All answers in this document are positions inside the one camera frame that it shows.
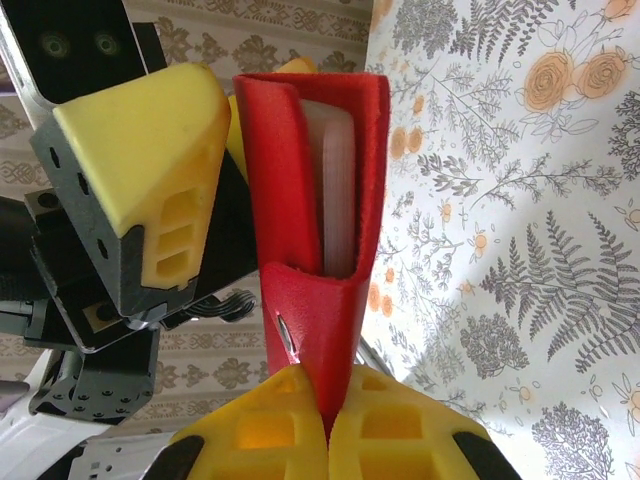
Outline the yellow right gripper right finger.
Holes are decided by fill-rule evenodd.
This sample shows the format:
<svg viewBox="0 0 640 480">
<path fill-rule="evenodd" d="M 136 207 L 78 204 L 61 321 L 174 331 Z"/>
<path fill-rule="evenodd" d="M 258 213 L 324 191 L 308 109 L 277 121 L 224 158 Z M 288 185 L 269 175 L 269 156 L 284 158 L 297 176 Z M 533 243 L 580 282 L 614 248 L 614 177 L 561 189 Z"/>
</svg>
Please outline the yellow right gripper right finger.
<svg viewBox="0 0 640 480">
<path fill-rule="evenodd" d="M 476 421 L 368 366 L 353 367 L 329 480 L 520 480 Z"/>
</svg>

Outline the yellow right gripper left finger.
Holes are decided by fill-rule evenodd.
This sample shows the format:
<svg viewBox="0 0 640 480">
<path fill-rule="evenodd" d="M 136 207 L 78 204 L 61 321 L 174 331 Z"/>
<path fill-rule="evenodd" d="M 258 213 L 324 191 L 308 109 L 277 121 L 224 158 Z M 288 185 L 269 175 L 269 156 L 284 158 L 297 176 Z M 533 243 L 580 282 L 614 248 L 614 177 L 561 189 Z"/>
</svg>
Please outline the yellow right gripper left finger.
<svg viewBox="0 0 640 480">
<path fill-rule="evenodd" d="M 292 365 L 172 436 L 157 480 L 329 480 L 315 394 Z"/>
</svg>

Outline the red card holder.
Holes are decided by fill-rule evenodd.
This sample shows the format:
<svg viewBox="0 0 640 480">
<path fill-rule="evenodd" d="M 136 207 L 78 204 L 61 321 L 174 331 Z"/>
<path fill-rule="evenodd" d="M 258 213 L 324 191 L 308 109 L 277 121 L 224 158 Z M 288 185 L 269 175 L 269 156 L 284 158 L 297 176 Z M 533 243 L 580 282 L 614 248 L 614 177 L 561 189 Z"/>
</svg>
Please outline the red card holder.
<svg viewBox="0 0 640 480">
<path fill-rule="evenodd" d="M 390 87 L 371 73 L 258 73 L 234 78 L 257 242 L 270 370 L 300 364 L 331 429 L 344 403 L 380 234 Z M 323 267 L 301 104 L 346 110 L 355 126 L 353 272 Z"/>
</svg>

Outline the floral tablecloth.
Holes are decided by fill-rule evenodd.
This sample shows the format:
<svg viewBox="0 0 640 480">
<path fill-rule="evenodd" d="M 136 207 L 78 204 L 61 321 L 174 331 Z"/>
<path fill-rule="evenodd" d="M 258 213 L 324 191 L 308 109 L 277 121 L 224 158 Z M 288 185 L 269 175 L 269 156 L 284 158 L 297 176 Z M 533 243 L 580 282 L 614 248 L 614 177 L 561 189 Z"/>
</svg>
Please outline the floral tablecloth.
<svg viewBox="0 0 640 480">
<path fill-rule="evenodd" d="M 524 480 L 640 480 L 640 0 L 374 0 L 366 340 Z"/>
</svg>

